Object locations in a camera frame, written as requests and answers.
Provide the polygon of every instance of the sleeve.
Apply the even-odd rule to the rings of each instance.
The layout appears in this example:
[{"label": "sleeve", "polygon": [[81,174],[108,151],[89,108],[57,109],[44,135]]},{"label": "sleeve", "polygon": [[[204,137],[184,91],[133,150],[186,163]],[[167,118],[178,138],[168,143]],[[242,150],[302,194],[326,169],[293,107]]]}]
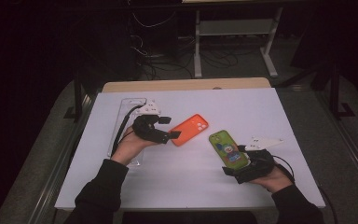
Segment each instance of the sleeve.
[{"label": "sleeve", "polygon": [[98,174],[80,191],[76,207],[65,223],[109,223],[121,205],[121,185],[128,167],[111,160],[104,160]]},{"label": "sleeve", "polygon": [[296,185],[272,194],[279,211],[277,224],[324,224],[322,212],[310,203]]}]

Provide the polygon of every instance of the white tabletop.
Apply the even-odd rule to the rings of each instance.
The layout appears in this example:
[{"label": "white tabletop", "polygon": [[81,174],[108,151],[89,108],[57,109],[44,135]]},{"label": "white tabletop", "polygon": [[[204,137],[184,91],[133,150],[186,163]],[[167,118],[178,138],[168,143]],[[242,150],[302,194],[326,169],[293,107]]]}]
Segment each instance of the white tabletop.
[{"label": "white tabletop", "polygon": [[194,114],[202,115],[209,128],[184,145],[172,142],[148,147],[140,166],[130,167],[121,191],[121,208],[128,210],[258,209],[273,207],[270,193],[250,183],[239,185],[223,173],[224,163],[208,141],[212,133],[227,130],[239,145],[252,136],[282,139],[268,151],[287,160],[296,184],[319,207],[324,200],[301,153],[276,91],[265,89],[144,91],[100,93],[55,204],[73,209],[75,197],[96,176],[114,132],[121,100],[155,100],[170,124],[168,131]]}]

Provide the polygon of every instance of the smartphone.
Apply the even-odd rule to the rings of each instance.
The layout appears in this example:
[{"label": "smartphone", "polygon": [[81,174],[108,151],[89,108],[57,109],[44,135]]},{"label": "smartphone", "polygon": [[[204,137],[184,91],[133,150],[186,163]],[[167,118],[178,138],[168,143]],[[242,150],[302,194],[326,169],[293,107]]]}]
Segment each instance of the smartphone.
[{"label": "smartphone", "polygon": [[170,130],[170,132],[181,132],[178,138],[171,141],[179,147],[208,127],[208,122],[201,115],[195,114]]},{"label": "smartphone", "polygon": [[249,164],[248,157],[238,151],[238,145],[226,130],[211,134],[209,141],[226,167],[236,170]]}]

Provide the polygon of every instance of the hand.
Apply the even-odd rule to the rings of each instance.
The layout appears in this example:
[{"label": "hand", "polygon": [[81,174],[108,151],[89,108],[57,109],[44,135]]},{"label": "hand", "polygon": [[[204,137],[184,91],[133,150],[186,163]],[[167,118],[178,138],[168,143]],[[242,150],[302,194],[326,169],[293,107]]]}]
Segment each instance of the hand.
[{"label": "hand", "polygon": [[276,166],[274,166],[269,175],[259,177],[250,182],[263,186],[271,193],[293,185],[292,181]]},{"label": "hand", "polygon": [[130,164],[145,147],[157,145],[157,143],[146,141],[138,137],[132,127],[129,127],[123,134],[123,138],[118,144],[116,152],[112,155],[111,160],[117,161],[123,165]]}]

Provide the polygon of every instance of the green phone case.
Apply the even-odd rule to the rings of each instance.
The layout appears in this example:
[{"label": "green phone case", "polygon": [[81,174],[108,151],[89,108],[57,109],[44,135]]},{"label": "green phone case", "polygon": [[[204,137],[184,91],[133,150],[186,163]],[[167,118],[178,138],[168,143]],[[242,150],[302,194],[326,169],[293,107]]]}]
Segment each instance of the green phone case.
[{"label": "green phone case", "polygon": [[226,167],[236,170],[248,165],[248,158],[238,151],[237,144],[226,130],[211,134],[209,141]]}]

